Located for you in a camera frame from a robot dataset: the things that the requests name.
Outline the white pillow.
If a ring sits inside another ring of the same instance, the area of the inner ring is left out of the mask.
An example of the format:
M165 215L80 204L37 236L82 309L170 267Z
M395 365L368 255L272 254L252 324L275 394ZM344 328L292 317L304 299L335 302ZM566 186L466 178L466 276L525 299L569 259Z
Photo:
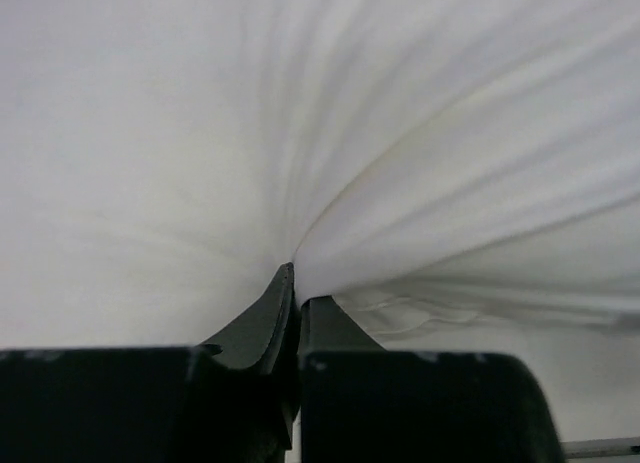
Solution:
M639 0L1 0L1 343L639 309Z

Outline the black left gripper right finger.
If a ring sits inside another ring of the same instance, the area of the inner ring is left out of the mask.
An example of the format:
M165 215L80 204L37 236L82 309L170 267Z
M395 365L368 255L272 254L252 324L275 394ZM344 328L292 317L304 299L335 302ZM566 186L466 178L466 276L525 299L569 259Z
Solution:
M301 315L303 461L564 461L547 400L519 359L386 350L331 297Z

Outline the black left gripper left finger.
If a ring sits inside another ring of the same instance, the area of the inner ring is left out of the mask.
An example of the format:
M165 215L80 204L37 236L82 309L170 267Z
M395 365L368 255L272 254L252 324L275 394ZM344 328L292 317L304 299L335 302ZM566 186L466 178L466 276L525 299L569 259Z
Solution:
M281 462L300 405L294 269L196 345L5 349L5 462Z

